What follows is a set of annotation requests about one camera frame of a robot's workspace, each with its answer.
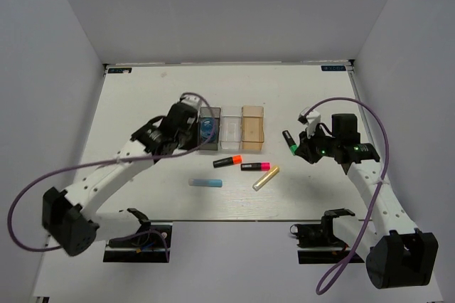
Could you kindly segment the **blue tape roll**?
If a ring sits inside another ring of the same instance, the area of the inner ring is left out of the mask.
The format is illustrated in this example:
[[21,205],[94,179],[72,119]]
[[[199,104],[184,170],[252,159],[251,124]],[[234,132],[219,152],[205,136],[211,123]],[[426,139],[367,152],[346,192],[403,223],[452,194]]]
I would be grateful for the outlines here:
[[199,135],[202,142],[214,143],[218,135],[218,121],[212,117],[203,117],[199,124]]

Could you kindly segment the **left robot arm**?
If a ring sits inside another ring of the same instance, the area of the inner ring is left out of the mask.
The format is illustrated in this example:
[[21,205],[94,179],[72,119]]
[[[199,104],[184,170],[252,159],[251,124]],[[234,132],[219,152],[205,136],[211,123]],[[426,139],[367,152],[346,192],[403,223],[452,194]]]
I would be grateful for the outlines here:
[[101,214],[99,208],[136,175],[177,149],[186,149],[196,135],[201,101],[184,95],[162,118],[153,118],[135,131],[109,165],[97,167],[82,181],[43,194],[42,224],[52,238],[74,257],[98,240],[126,236],[134,245],[149,240],[150,227],[134,208]]

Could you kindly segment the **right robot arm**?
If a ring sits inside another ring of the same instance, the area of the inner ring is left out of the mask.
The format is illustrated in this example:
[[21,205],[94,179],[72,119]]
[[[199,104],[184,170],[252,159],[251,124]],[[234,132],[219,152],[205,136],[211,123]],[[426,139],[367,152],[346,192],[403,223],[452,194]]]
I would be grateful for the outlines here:
[[295,154],[310,164],[330,157],[341,165],[356,187],[373,226],[363,235],[355,253],[364,262],[368,277],[378,289],[429,284],[437,256],[433,233],[423,233],[405,213],[387,178],[375,147],[362,143],[354,114],[334,114],[332,132],[323,130],[316,111],[302,112],[305,125]]

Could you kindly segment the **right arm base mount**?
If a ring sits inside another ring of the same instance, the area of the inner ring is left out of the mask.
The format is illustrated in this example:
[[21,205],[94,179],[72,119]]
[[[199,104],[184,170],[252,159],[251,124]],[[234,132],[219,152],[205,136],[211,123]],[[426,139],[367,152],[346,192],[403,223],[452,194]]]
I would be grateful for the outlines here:
[[300,265],[335,265],[350,251],[338,238],[327,238],[321,224],[293,224],[289,233],[297,240]]

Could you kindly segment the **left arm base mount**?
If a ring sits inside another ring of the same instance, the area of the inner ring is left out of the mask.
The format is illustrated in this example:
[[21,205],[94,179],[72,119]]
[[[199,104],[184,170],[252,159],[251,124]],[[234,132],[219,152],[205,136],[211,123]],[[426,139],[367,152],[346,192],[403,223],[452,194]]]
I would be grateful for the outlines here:
[[104,263],[168,263],[171,255],[172,223],[150,225],[146,233],[128,240],[109,240]]

